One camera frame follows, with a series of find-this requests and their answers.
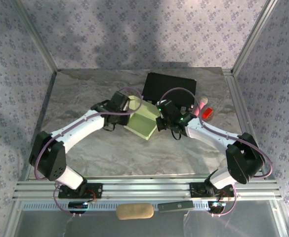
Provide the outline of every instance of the table surface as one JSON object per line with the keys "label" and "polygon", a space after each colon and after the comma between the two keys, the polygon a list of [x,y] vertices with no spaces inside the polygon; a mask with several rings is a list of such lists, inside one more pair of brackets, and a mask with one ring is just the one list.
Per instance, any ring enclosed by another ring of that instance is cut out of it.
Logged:
{"label": "table surface", "polygon": [[[122,87],[142,91],[149,72],[196,80],[196,94],[206,95],[214,111],[208,122],[223,130],[241,133],[221,68],[58,72],[42,130],[52,132],[70,124]],[[67,153],[67,164],[84,177],[192,173],[208,176],[226,166],[226,159],[202,141],[187,137],[176,141],[168,130],[156,130],[146,141],[117,126],[113,132],[101,129],[77,143]]]}

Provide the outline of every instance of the sponge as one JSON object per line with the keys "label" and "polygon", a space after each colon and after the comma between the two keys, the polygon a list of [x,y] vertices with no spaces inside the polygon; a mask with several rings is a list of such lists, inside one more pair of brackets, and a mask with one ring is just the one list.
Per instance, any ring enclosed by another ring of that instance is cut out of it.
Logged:
{"label": "sponge", "polygon": [[154,215],[154,208],[149,203],[120,204],[116,215],[119,220],[149,219]]}

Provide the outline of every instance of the patterned wall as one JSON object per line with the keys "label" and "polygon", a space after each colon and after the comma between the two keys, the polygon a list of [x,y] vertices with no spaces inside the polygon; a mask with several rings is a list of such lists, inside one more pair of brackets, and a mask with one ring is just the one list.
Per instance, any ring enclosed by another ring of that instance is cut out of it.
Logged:
{"label": "patterned wall", "polygon": [[266,0],[23,0],[58,68],[231,68]]}
{"label": "patterned wall", "polygon": [[50,77],[10,1],[0,0],[0,234]]}
{"label": "patterned wall", "polygon": [[279,0],[237,78],[289,212],[289,0]]}

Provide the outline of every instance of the black bracket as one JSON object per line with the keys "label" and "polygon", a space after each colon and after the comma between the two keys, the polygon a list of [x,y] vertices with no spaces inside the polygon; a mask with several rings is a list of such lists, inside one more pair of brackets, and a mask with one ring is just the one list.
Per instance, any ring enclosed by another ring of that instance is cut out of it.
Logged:
{"label": "black bracket", "polygon": [[232,198],[234,197],[234,191],[232,185],[227,185],[223,189],[214,189],[213,193],[209,192],[205,185],[202,183],[190,183],[189,184],[190,197],[191,198],[210,198],[215,197],[218,201],[221,198]]}
{"label": "black bracket", "polygon": [[59,191],[59,199],[94,199],[94,194],[97,199],[101,199],[103,192],[103,184],[101,183],[87,183],[86,192],[80,196],[79,193],[75,190],[70,189],[69,187],[62,185]]}

